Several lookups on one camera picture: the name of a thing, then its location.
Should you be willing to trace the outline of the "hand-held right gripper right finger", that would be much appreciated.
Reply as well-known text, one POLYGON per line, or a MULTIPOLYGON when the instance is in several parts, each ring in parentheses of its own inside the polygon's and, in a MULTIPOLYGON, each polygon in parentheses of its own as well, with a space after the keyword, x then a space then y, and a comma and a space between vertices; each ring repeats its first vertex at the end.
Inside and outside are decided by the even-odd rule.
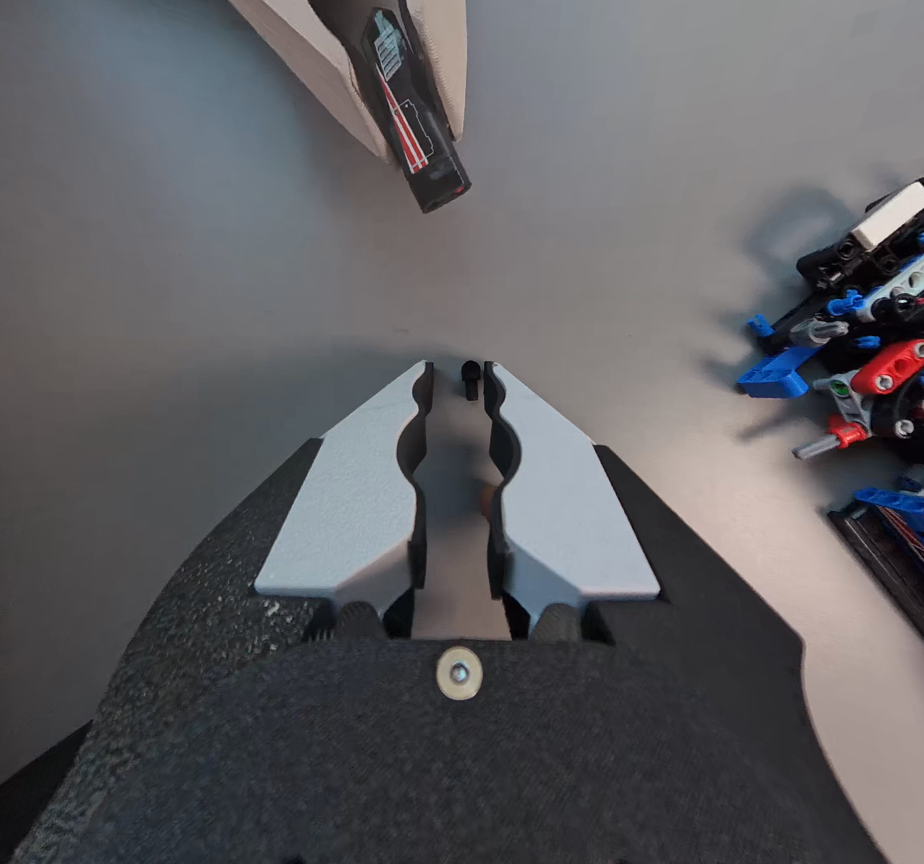
POLYGON ((488 579, 511 638, 537 637, 545 615, 581 637, 593 605, 656 601, 660 581, 595 442, 497 362, 484 363, 482 393, 500 478, 488 579))

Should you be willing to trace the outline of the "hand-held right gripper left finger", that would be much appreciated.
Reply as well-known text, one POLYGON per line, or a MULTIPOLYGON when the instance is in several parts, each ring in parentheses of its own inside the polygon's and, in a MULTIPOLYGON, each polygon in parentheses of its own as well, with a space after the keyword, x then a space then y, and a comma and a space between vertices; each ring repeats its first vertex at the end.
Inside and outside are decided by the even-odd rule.
POLYGON ((426 500, 434 365, 419 361, 320 439, 254 582, 273 598, 365 604, 387 636, 409 639, 427 571, 426 500))

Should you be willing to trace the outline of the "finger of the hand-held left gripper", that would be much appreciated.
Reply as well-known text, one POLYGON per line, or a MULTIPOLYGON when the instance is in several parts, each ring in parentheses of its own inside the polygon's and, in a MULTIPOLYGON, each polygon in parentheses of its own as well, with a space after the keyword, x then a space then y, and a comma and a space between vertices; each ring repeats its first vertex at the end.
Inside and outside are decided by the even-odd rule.
POLYGON ((422 61, 430 94, 454 141, 463 135, 468 30, 466 0, 398 0, 406 32, 422 61))
POLYGON ((368 151, 393 163, 347 50, 308 0, 228 0, 324 108, 368 151))

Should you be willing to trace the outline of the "black striped toy panel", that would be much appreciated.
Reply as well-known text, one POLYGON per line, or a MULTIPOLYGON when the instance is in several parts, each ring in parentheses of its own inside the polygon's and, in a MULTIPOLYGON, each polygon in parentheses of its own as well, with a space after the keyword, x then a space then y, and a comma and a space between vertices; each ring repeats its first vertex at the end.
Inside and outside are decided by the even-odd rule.
POLYGON ((424 64, 397 15, 372 9, 360 47, 371 112, 419 208, 430 213, 445 207, 464 195, 471 182, 424 64))

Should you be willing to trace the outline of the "brick-built toy race car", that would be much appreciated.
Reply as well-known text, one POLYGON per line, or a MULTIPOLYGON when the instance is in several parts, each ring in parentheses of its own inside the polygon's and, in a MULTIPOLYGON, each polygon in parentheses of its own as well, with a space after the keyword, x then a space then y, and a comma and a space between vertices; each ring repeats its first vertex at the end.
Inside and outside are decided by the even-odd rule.
POLYGON ((872 439, 922 448, 922 178, 874 200, 796 270, 807 295, 775 321, 748 319, 763 355, 735 389, 754 399, 815 391, 829 400, 826 430, 794 449, 799 460, 872 439))

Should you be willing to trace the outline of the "black flat toy panel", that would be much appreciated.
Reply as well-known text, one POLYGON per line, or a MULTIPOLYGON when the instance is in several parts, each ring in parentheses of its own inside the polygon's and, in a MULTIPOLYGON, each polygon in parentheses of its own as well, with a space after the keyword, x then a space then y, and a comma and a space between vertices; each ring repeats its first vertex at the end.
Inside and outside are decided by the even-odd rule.
POLYGON ((922 635, 923 465, 907 467, 893 490, 856 490, 827 519, 922 635))

